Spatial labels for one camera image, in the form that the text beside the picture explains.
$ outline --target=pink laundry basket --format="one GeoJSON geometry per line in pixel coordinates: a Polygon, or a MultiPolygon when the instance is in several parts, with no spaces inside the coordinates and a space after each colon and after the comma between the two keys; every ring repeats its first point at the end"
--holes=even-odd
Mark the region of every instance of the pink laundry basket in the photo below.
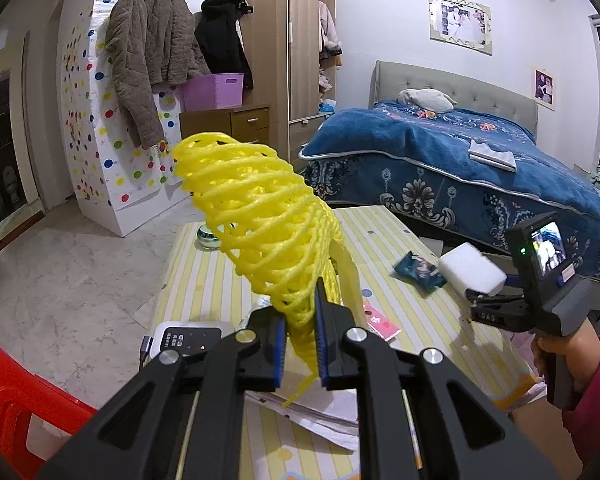
{"type": "Polygon", "coordinates": [[[210,74],[189,79],[182,86],[187,112],[218,110],[242,105],[244,74],[210,74]]]}

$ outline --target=toilet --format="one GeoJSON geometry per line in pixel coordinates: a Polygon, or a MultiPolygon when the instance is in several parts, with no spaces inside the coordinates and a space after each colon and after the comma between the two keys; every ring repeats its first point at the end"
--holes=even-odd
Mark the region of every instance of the toilet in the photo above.
{"type": "Polygon", "coordinates": [[[2,172],[2,181],[4,182],[7,193],[9,193],[11,203],[16,205],[20,200],[18,197],[18,177],[11,166],[4,168],[4,171],[2,172]]]}

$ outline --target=black coat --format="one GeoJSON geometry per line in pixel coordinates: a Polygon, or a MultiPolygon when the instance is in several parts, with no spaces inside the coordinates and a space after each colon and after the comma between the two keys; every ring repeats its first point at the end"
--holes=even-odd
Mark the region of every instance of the black coat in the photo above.
{"type": "Polygon", "coordinates": [[[213,74],[244,74],[244,89],[253,89],[253,75],[244,55],[235,22],[246,13],[244,0],[205,0],[196,39],[213,74]]]}

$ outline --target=framed photo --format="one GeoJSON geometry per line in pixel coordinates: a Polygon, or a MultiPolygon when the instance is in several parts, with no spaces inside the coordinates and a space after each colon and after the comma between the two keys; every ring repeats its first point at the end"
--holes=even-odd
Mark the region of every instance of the framed photo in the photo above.
{"type": "Polygon", "coordinates": [[[466,0],[429,0],[429,17],[432,40],[493,55],[489,7],[466,0]]]}
{"type": "Polygon", "coordinates": [[[534,98],[542,106],[555,110],[554,76],[546,70],[534,69],[534,98]]]}

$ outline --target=bed headboard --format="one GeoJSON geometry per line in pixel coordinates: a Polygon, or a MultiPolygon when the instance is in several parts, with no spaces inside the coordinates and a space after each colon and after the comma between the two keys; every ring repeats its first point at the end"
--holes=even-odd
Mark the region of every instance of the bed headboard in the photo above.
{"type": "Polygon", "coordinates": [[[376,61],[369,108],[376,101],[396,99],[407,88],[435,88],[452,97],[460,108],[504,117],[536,136],[538,105],[533,99],[477,79],[421,66],[376,61]]]}

